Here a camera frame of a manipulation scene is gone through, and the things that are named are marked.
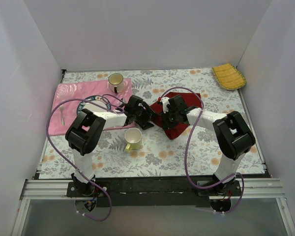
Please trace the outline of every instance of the floral tablecloth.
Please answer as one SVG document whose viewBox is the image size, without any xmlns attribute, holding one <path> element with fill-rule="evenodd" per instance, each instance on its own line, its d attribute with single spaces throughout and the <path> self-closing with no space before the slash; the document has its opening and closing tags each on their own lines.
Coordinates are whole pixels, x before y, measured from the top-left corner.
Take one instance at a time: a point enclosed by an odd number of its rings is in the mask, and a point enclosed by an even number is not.
<svg viewBox="0 0 295 236">
<path fill-rule="evenodd" d="M 133 94 L 142 97 L 150 105 L 165 90 L 180 86 L 199 92 L 203 98 L 205 110 L 219 113 L 236 110 L 247 121 L 238 91 L 227 91 L 220 87 L 211 68 L 72 72 L 65 74 L 63 83 L 106 80 L 112 73 L 130 77 Z M 93 151 L 93 169 L 96 170 L 96 177 L 184 176 L 184 150 L 190 130 L 191 127 L 188 127 L 178 138 L 169 140 L 164 131 L 155 126 L 142 131 L 141 149 L 130 153 L 124 151 L 125 130 L 104 131 Z M 64 136 L 51 138 L 62 153 L 73 160 L 72 151 Z M 191 175 L 213 174 L 218 167 L 221 155 L 215 134 L 210 130 L 196 127 L 189 146 L 189 173 Z M 238 171 L 244 174 L 264 173 L 255 146 L 246 154 Z M 74 172 L 73 168 L 48 143 L 39 178 L 70 178 L 72 172 Z"/>
</svg>

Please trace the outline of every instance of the blue plate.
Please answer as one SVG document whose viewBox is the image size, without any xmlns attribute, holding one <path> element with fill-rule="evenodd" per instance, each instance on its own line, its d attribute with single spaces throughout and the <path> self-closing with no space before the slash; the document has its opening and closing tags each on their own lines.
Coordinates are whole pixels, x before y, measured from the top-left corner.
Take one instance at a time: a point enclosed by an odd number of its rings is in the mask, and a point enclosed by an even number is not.
<svg viewBox="0 0 295 236">
<path fill-rule="evenodd" d="M 93 95 L 93 96 L 90 96 L 90 97 L 87 97 L 85 100 L 87 101 L 91 101 L 91 102 L 94 102 L 102 107 L 106 107 L 107 109 L 111 109 L 112 106 L 110 104 L 106 104 L 105 102 L 107 103 L 110 103 L 110 101 L 107 99 L 107 98 L 104 98 L 102 96 L 98 96 L 98 95 Z M 87 102 L 81 102 L 79 105 L 78 105 L 78 108 L 77 108 L 77 114 L 82 110 L 82 109 L 88 109 L 92 112 L 105 112 L 106 110 L 100 108 L 100 107 L 97 107 L 97 106 L 94 106 L 93 104 L 90 104 L 90 103 L 87 103 Z"/>
</svg>

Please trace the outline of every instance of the red cloth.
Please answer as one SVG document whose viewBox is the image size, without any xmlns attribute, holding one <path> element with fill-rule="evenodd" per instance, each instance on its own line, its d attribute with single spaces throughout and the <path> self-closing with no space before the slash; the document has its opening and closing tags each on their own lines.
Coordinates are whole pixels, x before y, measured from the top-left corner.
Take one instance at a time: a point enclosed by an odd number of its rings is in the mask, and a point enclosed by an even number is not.
<svg viewBox="0 0 295 236">
<path fill-rule="evenodd" d="M 170 92 L 166 95 L 166 97 L 174 97 L 176 95 L 181 95 L 182 98 L 185 100 L 186 104 L 188 107 L 190 106 L 197 106 L 201 107 L 201 102 L 200 100 L 193 94 L 189 92 Z M 151 105 L 151 108 L 156 112 L 160 113 L 163 111 L 163 106 L 155 102 L 154 104 Z M 156 117 L 152 119 L 153 123 L 156 124 L 159 127 L 163 127 L 162 123 L 162 118 L 161 117 Z M 177 138 L 186 128 L 188 127 L 187 124 L 180 123 L 173 129 L 165 130 L 165 134 L 169 139 L 175 139 Z"/>
</svg>

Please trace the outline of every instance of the white wall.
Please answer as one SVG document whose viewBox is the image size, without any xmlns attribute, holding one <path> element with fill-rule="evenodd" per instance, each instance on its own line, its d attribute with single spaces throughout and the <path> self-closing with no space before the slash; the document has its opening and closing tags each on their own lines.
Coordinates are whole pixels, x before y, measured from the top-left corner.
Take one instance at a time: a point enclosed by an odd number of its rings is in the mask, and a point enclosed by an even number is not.
<svg viewBox="0 0 295 236">
<path fill-rule="evenodd" d="M 271 0 L 24 0 L 62 69 L 237 65 Z"/>
<path fill-rule="evenodd" d="M 295 223 L 295 0 L 272 1 L 238 66 L 266 165 Z"/>
<path fill-rule="evenodd" d="M 61 70 L 22 0 L 0 0 L 0 236 L 37 168 Z"/>
</svg>

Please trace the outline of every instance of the white mug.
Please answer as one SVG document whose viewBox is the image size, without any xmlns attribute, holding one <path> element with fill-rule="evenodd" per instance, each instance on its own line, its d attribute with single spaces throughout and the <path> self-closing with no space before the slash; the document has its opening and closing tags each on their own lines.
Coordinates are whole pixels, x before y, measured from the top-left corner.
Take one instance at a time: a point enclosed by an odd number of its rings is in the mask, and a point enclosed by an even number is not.
<svg viewBox="0 0 295 236">
<path fill-rule="evenodd" d="M 124 82 L 123 82 L 123 76 L 121 74 L 115 73 L 108 77 L 108 83 L 110 89 L 114 93 L 119 93 L 124 90 Z"/>
<path fill-rule="evenodd" d="M 141 148 L 142 133 L 138 128 L 130 128 L 124 134 L 127 141 L 126 151 L 137 150 Z"/>
</svg>

